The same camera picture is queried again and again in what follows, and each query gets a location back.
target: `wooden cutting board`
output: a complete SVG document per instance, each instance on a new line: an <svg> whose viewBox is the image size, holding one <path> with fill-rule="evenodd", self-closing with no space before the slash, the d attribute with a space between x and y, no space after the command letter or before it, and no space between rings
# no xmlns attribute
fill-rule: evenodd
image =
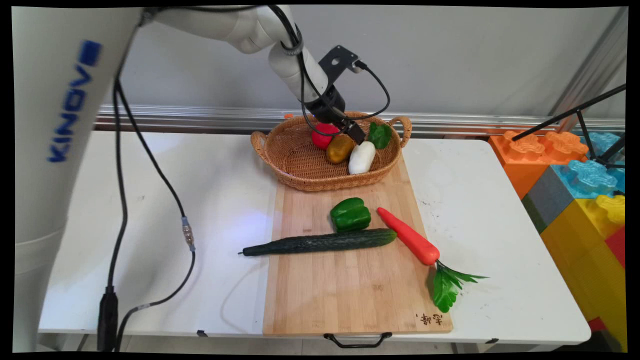
<svg viewBox="0 0 640 360"><path fill-rule="evenodd" d="M425 235L404 159L380 182L330 192L303 192L278 184L272 241L332 233L329 211L360 197L371 212L368 229L385 228L383 207ZM433 304L435 266L423 265L397 239L383 247L272 255L269 259L265 335L448 332L449 314Z"/></svg>

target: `plastic toy vegetable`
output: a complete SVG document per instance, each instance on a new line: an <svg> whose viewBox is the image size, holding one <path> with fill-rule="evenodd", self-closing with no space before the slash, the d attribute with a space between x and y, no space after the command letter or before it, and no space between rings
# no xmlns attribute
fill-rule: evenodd
<svg viewBox="0 0 640 360"><path fill-rule="evenodd" d="M440 251L425 237L383 208L378 208L378 214L387 226L398 233L398 238L423 264L433 265L436 263L440 257Z"/></svg>
<svg viewBox="0 0 640 360"><path fill-rule="evenodd" d="M371 223L371 213L364 206L364 200L359 197L340 201L329 215L338 233L366 229Z"/></svg>
<svg viewBox="0 0 640 360"><path fill-rule="evenodd" d="M487 279L486 276L469 275L455 270L451 270L443 265L440 260L436 261L436 276L433 279L433 303L443 313L449 311L456 302L458 291L457 286L462 290L461 281L476 282L474 279Z"/></svg>
<svg viewBox="0 0 640 360"><path fill-rule="evenodd" d="M384 149L391 141L392 129L389 125L378 125L371 122L369 125L368 141L372 142L376 149Z"/></svg>
<svg viewBox="0 0 640 360"><path fill-rule="evenodd" d="M332 164L342 163L347 160L356 143L347 135L338 135L326 148L326 158Z"/></svg>
<svg viewBox="0 0 640 360"><path fill-rule="evenodd" d="M378 208L382 221L398 234L398 238L425 265L436 264L436 275L433 279L433 303L440 311L446 313L456 301L458 291L462 289L461 281L477 282L474 279L486 279L486 276L469 275L446 267L439 260L440 251L427 241L425 237L413 230L383 208Z"/></svg>
<svg viewBox="0 0 640 360"><path fill-rule="evenodd" d="M292 236L270 243L245 247L238 254L259 256L268 254L296 254L300 252L364 249L386 245L396 239L390 229L347 231L326 235Z"/></svg>
<svg viewBox="0 0 640 360"><path fill-rule="evenodd" d="M324 124L324 123L320 123L316 125L316 129L326 134L335 134L338 131L340 131L340 129L338 129L337 127L331 124ZM315 146L319 147L322 150L326 150L331 140L333 140L333 136L320 135L315 131L311 132L311 142L314 143Z"/></svg>
<svg viewBox="0 0 640 360"><path fill-rule="evenodd" d="M362 174L369 171L376 157L376 147L371 142L356 145L349 158L349 174Z"/></svg>

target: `kinova logo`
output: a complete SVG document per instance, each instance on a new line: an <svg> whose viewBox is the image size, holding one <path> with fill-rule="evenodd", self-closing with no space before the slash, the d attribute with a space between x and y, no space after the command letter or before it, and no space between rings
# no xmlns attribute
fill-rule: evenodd
<svg viewBox="0 0 640 360"><path fill-rule="evenodd" d="M62 104L63 112L60 114L63 122L54 129L53 143L49 147L52 156L48 157L47 160L52 163L67 160L67 152L71 147L71 139L74 134L71 127L78 120L77 114L82 110L84 98L86 97L86 92L82 87L91 82L91 75L82 65L95 67L101 49L102 45L100 43L90 40L85 40L80 46L80 54L78 63L76 64L76 71L79 74L79 78L69 83L69 90L67 90L65 100Z"/></svg>

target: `metal frame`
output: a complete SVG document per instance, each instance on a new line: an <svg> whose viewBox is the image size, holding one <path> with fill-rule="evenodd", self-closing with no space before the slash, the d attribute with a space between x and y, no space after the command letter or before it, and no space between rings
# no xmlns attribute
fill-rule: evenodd
<svg viewBox="0 0 640 360"><path fill-rule="evenodd" d="M174 133L228 133L250 134L253 131L268 132L284 120L285 115L302 116L300 109L247 109L247 108L199 108L171 106L131 106L138 126L143 131ZM441 138L443 136L464 136L467 138L502 135L507 130L516 132L529 129L550 117L469 115L438 113L396 113L385 112L378 115L383 120L396 116L407 116L413 124L412 136L416 138ZM592 131L623 133L625 119L586 119ZM132 131L128 120L123 119L123 130ZM113 107L102 105L98 112L96 129L114 130ZM557 131L558 125L551 125L540 131Z"/></svg>
<svg viewBox="0 0 640 360"><path fill-rule="evenodd" d="M629 8L622 6L593 46L582 65L565 88L550 116L592 99L607 88L627 59ZM571 131L578 123L576 116L559 124L560 131Z"/></svg>

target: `robotic arm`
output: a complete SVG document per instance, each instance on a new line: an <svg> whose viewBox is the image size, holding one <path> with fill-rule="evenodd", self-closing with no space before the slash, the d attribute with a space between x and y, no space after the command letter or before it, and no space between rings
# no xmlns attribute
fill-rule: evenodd
<svg viewBox="0 0 640 360"><path fill-rule="evenodd" d="M229 9L238 6L210 6ZM294 24L288 6L279 6ZM95 114L139 26L156 20L201 37L230 43L242 53L272 46L269 64L321 122L357 143L364 132L345 119L333 81L344 69L359 72L357 56L329 75L300 41L292 44L282 21L261 6L235 12L178 8L60 9L12 7L15 94L15 278L13 351L34 351L49 276L67 222L68 205ZM308 79L296 54L302 53ZM303 78L308 91L301 93ZM324 96L320 99L311 89Z"/></svg>

